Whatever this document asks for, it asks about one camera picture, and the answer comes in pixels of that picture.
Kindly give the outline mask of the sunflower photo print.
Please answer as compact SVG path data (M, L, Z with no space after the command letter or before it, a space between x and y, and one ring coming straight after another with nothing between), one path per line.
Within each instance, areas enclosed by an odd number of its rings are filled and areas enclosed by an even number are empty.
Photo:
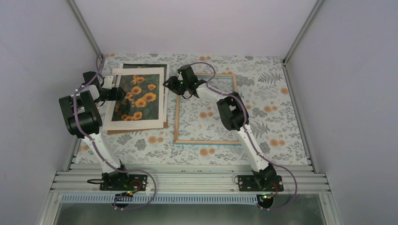
M169 64L148 64L148 63L121 63L120 68L163 68L164 70L164 81L169 79ZM164 91L164 105L163 105L163 122L167 122L167 107L168 107L168 91L163 87Z

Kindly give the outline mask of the white mat sunflower photo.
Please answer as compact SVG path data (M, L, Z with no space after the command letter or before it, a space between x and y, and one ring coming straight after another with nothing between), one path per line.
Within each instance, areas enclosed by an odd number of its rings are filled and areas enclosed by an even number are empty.
M164 68L114 68L113 87L126 94L109 101L102 129L105 131L162 128L164 125Z

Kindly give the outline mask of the teal and wood picture frame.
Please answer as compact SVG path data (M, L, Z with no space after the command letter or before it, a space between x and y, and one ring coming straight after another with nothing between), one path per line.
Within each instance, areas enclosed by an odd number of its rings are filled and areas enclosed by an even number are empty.
M235 135L222 124L216 104L181 96L176 99L174 143L239 145Z

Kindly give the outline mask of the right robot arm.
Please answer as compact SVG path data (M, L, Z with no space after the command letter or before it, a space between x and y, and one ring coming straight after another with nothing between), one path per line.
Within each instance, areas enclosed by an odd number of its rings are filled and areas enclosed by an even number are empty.
M279 180L275 166L260 153L260 147L249 124L247 109L239 93L222 92L211 86L211 80L216 76L216 71L213 71L211 78L206 81L200 80L195 75L191 64L184 65L177 70L178 75L168 78L163 86L181 97L185 97L185 93L188 92L190 97L195 96L214 103L222 124L238 138L249 157L255 187L260 191L277 188Z

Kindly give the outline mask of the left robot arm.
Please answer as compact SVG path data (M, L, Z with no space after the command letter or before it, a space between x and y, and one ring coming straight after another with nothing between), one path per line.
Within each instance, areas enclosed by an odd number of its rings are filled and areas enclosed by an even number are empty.
M122 100L126 93L122 88L103 88L99 74L93 71L83 74L84 83L73 95L62 97L59 104L67 130L91 148L101 169L101 185L124 190L130 185L125 165L103 140L101 115L98 102Z

